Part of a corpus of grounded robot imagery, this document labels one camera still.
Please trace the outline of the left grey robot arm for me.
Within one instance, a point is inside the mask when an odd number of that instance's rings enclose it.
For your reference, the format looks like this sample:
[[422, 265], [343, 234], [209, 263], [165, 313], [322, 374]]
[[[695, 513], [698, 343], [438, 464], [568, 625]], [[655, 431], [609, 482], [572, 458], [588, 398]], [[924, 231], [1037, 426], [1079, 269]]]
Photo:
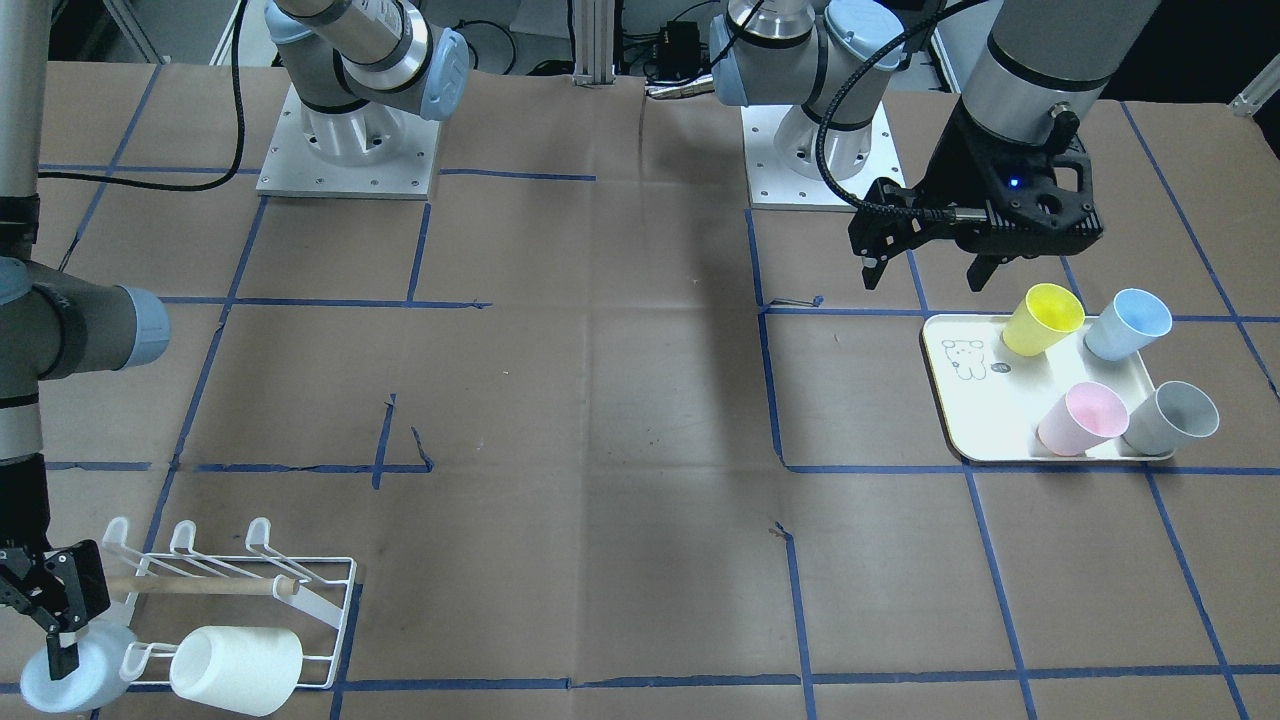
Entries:
[[914, 3], [905, 24], [878, 1], [731, 1], [710, 23], [717, 97], [790, 108], [800, 145], [788, 155], [854, 210], [867, 288], [932, 240], [973, 256], [966, 281], [979, 291], [1006, 263], [1076, 255], [1102, 234], [1079, 128], [1155, 1], [1004, 3], [922, 181], [841, 186], [856, 167], [842, 152], [868, 140], [909, 42], [968, 8]]

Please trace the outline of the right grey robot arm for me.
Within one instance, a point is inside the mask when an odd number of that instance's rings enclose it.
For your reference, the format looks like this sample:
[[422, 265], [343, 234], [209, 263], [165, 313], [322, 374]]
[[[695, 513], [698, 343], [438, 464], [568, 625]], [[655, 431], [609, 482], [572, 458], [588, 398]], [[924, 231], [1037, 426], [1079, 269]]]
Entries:
[[238, 70], [172, 61], [54, 61], [51, 41], [101, 1], [3, 4], [3, 619], [61, 680], [108, 611], [91, 530], [54, 530], [58, 470], [141, 479], [142, 514], [193, 459], [202, 361], [260, 208], [255, 182], [296, 72], [346, 102], [442, 119], [476, 67], [433, 1], [283, 1], [297, 61], [265, 1], [138, 1], [198, 38], [241, 23]]

